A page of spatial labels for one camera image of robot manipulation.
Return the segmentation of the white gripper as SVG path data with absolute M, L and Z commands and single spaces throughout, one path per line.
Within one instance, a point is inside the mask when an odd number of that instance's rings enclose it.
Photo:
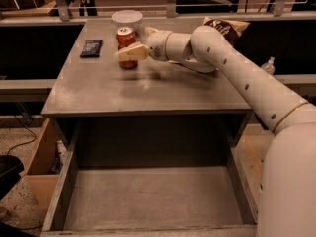
M 158 61 L 167 61 L 166 44 L 171 31 L 157 31 L 152 27 L 145 28 L 148 36 L 145 44 L 136 42 L 124 47 L 115 53 L 117 61 L 145 60 L 148 56 Z

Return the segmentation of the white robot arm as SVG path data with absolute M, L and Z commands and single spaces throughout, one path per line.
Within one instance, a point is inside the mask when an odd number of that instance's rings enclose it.
M 217 29 L 151 33 L 116 53 L 219 69 L 275 135 L 264 161 L 256 237 L 316 237 L 316 107 L 239 53 Z

